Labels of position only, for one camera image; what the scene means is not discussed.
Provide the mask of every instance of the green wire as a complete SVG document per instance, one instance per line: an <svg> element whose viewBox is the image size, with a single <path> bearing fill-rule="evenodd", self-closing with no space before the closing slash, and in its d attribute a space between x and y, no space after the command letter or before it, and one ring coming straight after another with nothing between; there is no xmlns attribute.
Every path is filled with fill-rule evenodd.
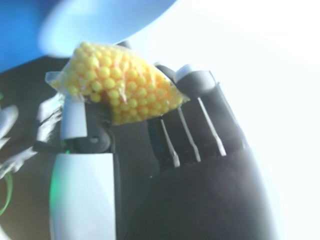
<svg viewBox="0 0 320 240"><path fill-rule="evenodd" d="M5 205L2 209L0 209L0 216L5 212L5 210L7 209L8 205L10 203L11 196L12 196L12 190L14 187L14 181L13 181L11 173L7 173L4 176L4 180L6 182L7 194L6 194Z"/></svg>

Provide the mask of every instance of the bag of yellow balls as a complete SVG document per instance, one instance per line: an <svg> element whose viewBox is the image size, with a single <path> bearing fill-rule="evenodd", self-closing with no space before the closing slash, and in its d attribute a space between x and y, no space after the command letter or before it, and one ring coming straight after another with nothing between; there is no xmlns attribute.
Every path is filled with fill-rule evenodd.
<svg viewBox="0 0 320 240"><path fill-rule="evenodd" d="M75 98L110 105L115 125L161 116L187 99L155 66L115 45L81 43L48 83Z"/></svg>

